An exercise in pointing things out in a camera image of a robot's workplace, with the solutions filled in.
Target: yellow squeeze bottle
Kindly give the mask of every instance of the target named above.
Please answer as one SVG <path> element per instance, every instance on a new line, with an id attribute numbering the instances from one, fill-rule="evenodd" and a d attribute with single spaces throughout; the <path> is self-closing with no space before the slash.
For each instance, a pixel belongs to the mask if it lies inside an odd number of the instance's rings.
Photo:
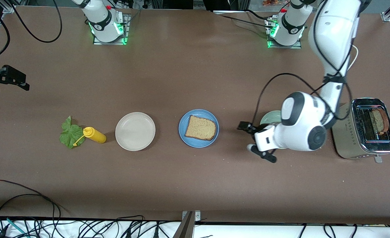
<path id="1" fill-rule="evenodd" d="M 77 146 L 77 142 L 82 139 L 83 137 L 89 138 L 95 142 L 98 142 L 100 144 L 104 143 L 107 140 L 107 137 L 102 134 L 101 132 L 95 130 L 95 128 L 87 127 L 83 129 L 83 136 L 80 137 L 73 145 Z"/>

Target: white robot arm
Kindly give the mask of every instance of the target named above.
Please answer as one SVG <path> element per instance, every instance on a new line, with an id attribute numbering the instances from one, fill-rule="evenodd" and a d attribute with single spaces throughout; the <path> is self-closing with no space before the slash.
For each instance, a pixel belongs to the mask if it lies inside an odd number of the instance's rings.
<path id="1" fill-rule="evenodd" d="M 102 0 L 72 0 L 82 9 L 89 21 L 92 33 L 102 42 L 112 42 L 124 31 L 123 14 L 105 6 Z"/>
<path id="2" fill-rule="evenodd" d="M 289 95 L 281 107 L 281 123 L 254 127 L 241 122 L 238 129 L 252 134 L 256 144 L 248 150 L 275 163 L 268 152 L 275 149 L 313 151 L 327 140 L 327 130 L 336 122 L 341 92 L 346 82 L 349 52 L 356 36 L 359 14 L 370 0 L 324 0 L 318 8 L 308 39 L 323 62 L 325 85 L 320 97 L 304 92 Z M 281 45 L 293 45 L 308 18 L 315 0 L 292 0 L 290 8 L 279 16 L 280 28 L 274 39 Z"/>

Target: mounting plate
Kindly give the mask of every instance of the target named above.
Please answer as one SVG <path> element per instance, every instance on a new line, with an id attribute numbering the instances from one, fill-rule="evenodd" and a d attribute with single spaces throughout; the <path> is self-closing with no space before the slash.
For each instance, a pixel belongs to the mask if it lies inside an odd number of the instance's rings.
<path id="1" fill-rule="evenodd" d="M 274 40 L 272 35 L 275 34 L 276 31 L 278 31 L 278 15 L 273 15 L 272 17 L 264 20 L 264 23 L 267 26 L 272 26 L 272 28 L 266 28 L 268 48 L 281 48 L 281 49 L 300 49 L 301 48 L 300 39 L 298 39 L 295 44 L 289 45 L 289 46 L 280 45 Z"/>
<path id="2" fill-rule="evenodd" d="M 185 218 L 186 214 L 188 211 L 183 211 L 182 213 L 182 220 Z M 200 221 L 201 220 L 201 211 L 195 211 L 195 221 Z"/>
<path id="3" fill-rule="evenodd" d="M 130 14 L 123 14 L 122 27 L 124 27 L 125 32 L 121 36 L 119 36 L 117 39 L 115 39 L 112 42 L 102 42 L 94 36 L 93 37 L 93 44 L 94 45 L 127 45 L 127 38 L 129 36 L 129 30 L 130 30 L 130 19 L 131 19 Z"/>
<path id="4" fill-rule="evenodd" d="M 380 15 L 381 15 L 381 20 L 382 21 L 390 22 L 390 17 L 389 18 L 385 18 L 384 12 L 380 13 Z"/>

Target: table surface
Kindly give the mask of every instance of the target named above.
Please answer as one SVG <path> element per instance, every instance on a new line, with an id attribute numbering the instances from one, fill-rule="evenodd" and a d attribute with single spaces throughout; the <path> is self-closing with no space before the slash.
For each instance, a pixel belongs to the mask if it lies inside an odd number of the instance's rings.
<path id="1" fill-rule="evenodd" d="M 38 37 L 56 36 L 54 8 L 18 11 Z M 206 221 L 390 223 L 390 155 L 382 164 L 342 159 L 329 132 L 322 149 L 279 150 L 272 164 L 248 152 L 252 139 L 236 130 L 239 121 L 251 120 L 275 74 L 321 84 L 323 67 L 307 33 L 301 50 L 272 49 L 259 26 L 207 11 L 143 10 L 126 46 L 100 46 L 92 45 L 80 9 L 60 11 L 62 35 L 51 44 L 33 39 L 16 15 L 5 18 L 11 43 L 0 67 L 24 72 L 30 91 L 0 85 L 0 179 L 51 197 L 66 217 L 174 220 L 183 210 L 200 210 Z M 260 23 L 245 13 L 233 16 Z M 5 39 L 0 30 L 0 46 Z M 390 112 L 390 23 L 361 15 L 355 45 L 360 53 L 348 74 L 353 96 L 379 98 Z M 308 92 L 295 78 L 280 77 L 267 89 L 260 115 L 279 110 L 298 90 Z M 197 108 L 220 124 L 217 140 L 202 149 L 178 134 L 181 116 Z M 135 111 L 157 127 L 139 152 L 122 149 L 114 136 L 120 118 Z M 61 144 L 60 125 L 69 115 L 105 133 L 107 143 L 87 140 L 71 150 Z M 19 193 L 26 191 L 0 183 L 0 204 Z M 42 199 L 20 198 L 1 215 L 51 212 Z"/>

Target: bread slice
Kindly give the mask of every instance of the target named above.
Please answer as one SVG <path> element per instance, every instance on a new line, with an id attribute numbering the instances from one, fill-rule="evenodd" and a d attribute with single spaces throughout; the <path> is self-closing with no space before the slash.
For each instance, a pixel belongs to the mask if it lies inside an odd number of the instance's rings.
<path id="1" fill-rule="evenodd" d="M 213 121 L 191 115 L 185 137 L 212 140 L 216 135 L 216 131 L 216 124 Z"/>
<path id="2" fill-rule="evenodd" d="M 373 119 L 374 130 L 376 130 L 376 132 L 382 135 L 388 131 L 389 122 L 384 110 L 380 108 L 371 110 L 371 118 Z"/>

